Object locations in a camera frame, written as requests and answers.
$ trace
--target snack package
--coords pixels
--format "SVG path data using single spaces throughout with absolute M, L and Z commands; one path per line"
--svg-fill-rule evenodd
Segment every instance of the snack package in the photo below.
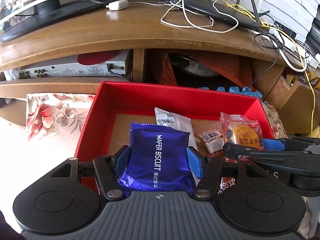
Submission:
M 196 138 L 205 144 L 209 154 L 223 158 L 222 147 L 224 145 L 222 130 L 213 129 L 196 134 Z
M 219 151 L 217 154 L 209 154 L 207 155 L 208 158 L 213 158 L 213 157 L 220 157 L 223 158 L 225 162 L 231 162 L 231 163 L 236 163 L 236 160 L 232 160 L 232 159 L 228 159 L 223 155 L 222 152 L 222 148 L 221 151 Z M 222 177 L 221 178 L 221 182 L 220 182 L 220 190 L 218 191 L 218 194 L 221 194 L 222 192 L 224 192 L 225 189 L 227 189 L 228 187 L 233 186 L 234 184 L 236 184 L 236 178 L 235 177 Z
M 119 185 L 131 191 L 185 191 L 196 187 L 187 159 L 189 133 L 132 123 L 130 159 Z
M 262 130 L 257 120 L 239 114 L 221 113 L 220 122 L 224 143 L 234 143 L 263 149 Z
M 198 150 L 190 118 L 179 114 L 170 113 L 157 107 L 155 108 L 155 113 L 157 125 L 168 126 L 179 131 L 189 132 L 189 146 L 193 146 L 196 150 Z

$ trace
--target red box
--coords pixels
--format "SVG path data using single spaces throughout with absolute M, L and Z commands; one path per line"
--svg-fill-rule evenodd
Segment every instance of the red box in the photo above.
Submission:
M 84 123 L 75 157 L 80 162 L 108 154 L 117 114 L 155 116 L 154 108 L 191 119 L 218 121 L 220 112 L 258 120 L 264 138 L 274 138 L 258 98 L 212 90 L 143 83 L 102 82 Z

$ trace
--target floral cushion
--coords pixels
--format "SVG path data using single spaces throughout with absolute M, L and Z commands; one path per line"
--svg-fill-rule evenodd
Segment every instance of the floral cushion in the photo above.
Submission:
M 64 145 L 64 149 L 67 147 L 73 155 L 94 97 L 84 94 L 28 94 L 28 142 L 36 141 L 39 145 L 41 141 L 52 147 Z
M 282 125 L 282 122 L 280 120 L 279 114 L 277 110 L 274 108 L 274 106 L 269 105 L 268 103 L 264 102 L 262 103 L 263 109 L 268 117 L 268 121 L 270 123 L 273 135 L 275 136 L 275 139 L 279 138 L 287 138 L 287 134 L 284 130 L 284 127 Z

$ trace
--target floral fabric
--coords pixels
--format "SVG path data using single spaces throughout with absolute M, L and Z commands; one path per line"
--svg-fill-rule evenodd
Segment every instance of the floral fabric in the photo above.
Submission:
M 39 93 L 27 95 L 28 141 L 79 136 L 95 95 Z
M 268 117 L 268 121 L 270 123 L 275 139 L 287 138 L 288 136 L 284 130 L 284 127 L 282 125 L 282 122 L 280 120 L 277 110 L 272 105 L 269 105 L 266 102 L 262 103 L 262 106 Z

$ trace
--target screw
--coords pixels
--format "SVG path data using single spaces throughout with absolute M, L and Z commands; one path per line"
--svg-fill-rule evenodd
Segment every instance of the screw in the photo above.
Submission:
M 210 197 L 211 193 L 209 190 L 199 189 L 195 192 L 195 195 L 199 198 L 206 198 L 206 197 Z
M 122 195 L 123 195 L 123 192 L 122 190 L 119 190 L 119 189 L 113 189 L 107 192 L 107 196 L 111 198 L 119 198 Z

